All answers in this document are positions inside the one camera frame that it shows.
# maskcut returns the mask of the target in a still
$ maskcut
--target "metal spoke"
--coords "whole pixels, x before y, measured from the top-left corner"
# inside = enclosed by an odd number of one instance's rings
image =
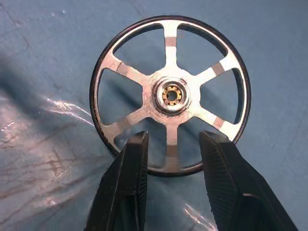
[[[167,124],[167,146],[166,146],[166,159],[165,166],[163,167],[166,172],[179,172],[180,162],[178,157],[178,125]]]
[[[177,29],[179,21],[168,20],[162,22],[165,35],[166,66],[177,66]]]
[[[225,134],[231,141],[237,134],[239,124],[229,123],[228,121],[219,118],[201,106],[195,108],[193,115]]]
[[[115,137],[120,135],[123,131],[127,130],[134,124],[137,124],[139,121],[145,119],[146,117],[148,117],[148,113],[143,107],[141,107],[125,118],[119,120],[118,122],[112,123],[110,125],[102,124],[103,131],[106,135],[108,135],[108,137],[110,137],[110,140],[113,142]]]
[[[132,81],[140,85],[147,84],[147,76],[143,73],[140,73],[131,66],[126,65],[123,61],[116,58],[112,53],[108,53],[106,58],[103,61],[102,69],[107,68],[114,72],[119,73],[120,75],[129,78]]]
[[[226,57],[224,57],[218,63],[209,67],[207,70],[199,73],[196,77],[197,80],[200,81],[200,85],[202,85],[233,68],[239,68],[239,63],[236,60],[234,54],[230,52]]]

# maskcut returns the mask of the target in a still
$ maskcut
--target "bearing hole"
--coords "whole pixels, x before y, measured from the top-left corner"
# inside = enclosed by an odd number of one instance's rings
[[[171,91],[169,91],[169,92],[167,93],[167,99],[168,99],[169,101],[174,101],[174,100],[176,100],[177,98],[178,98],[178,94],[177,94],[175,91],[171,90]]]

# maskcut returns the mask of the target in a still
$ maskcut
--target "hub center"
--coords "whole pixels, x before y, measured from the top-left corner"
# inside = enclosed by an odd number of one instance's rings
[[[154,87],[154,101],[157,109],[166,114],[184,111],[190,102],[190,92],[183,79],[166,77]]]

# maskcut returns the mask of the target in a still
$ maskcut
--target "wheel rim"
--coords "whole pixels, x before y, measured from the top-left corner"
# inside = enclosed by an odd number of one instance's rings
[[[136,35],[163,28],[166,65],[152,75],[145,75],[114,56],[115,51]],[[224,58],[193,76],[177,66],[177,29],[198,34],[210,41]],[[110,69],[142,86],[142,107],[125,118],[106,125],[101,123],[98,109],[98,89],[102,72]],[[212,114],[200,105],[200,87],[213,78],[233,70],[238,87],[238,112],[232,124]],[[198,20],[183,16],[158,16],[142,20],[119,33],[104,49],[94,68],[90,85],[90,109],[94,125],[108,149],[118,155],[114,139],[141,120],[151,117],[166,126],[167,147],[163,167],[149,163],[148,173],[157,176],[184,176],[202,170],[202,163],[181,167],[177,151],[177,129],[192,117],[197,117],[231,141],[237,142],[247,123],[251,103],[249,77],[246,67],[234,46],[218,31]]]

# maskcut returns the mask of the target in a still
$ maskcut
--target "wheel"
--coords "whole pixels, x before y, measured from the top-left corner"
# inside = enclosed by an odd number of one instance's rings
[[[145,75],[114,56],[115,51],[131,38],[150,30],[163,28],[166,65],[152,75]],[[177,29],[190,31],[210,41],[224,58],[205,71],[191,75],[177,66]],[[142,86],[142,107],[120,121],[101,123],[98,108],[98,89],[104,69],[110,69]],[[200,87],[220,74],[233,70],[238,88],[238,110],[235,123],[225,121],[200,106]],[[177,129],[192,117],[198,117],[213,126],[229,140],[237,142],[247,123],[251,103],[249,77],[235,47],[209,25],[183,16],[157,16],[137,22],[119,33],[101,53],[90,84],[90,109],[94,125],[113,155],[120,150],[114,143],[116,136],[139,121],[151,117],[166,126],[167,147],[162,167],[149,163],[148,173],[174,177],[190,175],[202,170],[202,163],[181,167],[177,152]]]

